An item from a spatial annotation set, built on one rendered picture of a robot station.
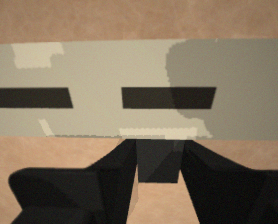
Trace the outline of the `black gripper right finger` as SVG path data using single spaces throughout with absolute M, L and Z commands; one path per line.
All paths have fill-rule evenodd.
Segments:
M 278 169 L 256 170 L 185 140 L 180 171 L 200 224 L 258 224 L 278 199 Z

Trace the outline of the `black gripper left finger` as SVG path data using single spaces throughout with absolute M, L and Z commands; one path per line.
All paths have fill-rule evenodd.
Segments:
M 92 210 L 97 224 L 126 224 L 137 167 L 136 139 L 125 139 L 82 169 L 28 167 L 8 177 L 20 207 Z

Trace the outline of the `black two-prong charger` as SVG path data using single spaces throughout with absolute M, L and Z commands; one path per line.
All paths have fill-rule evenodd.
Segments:
M 185 140 L 136 139 L 138 183 L 178 183 Z

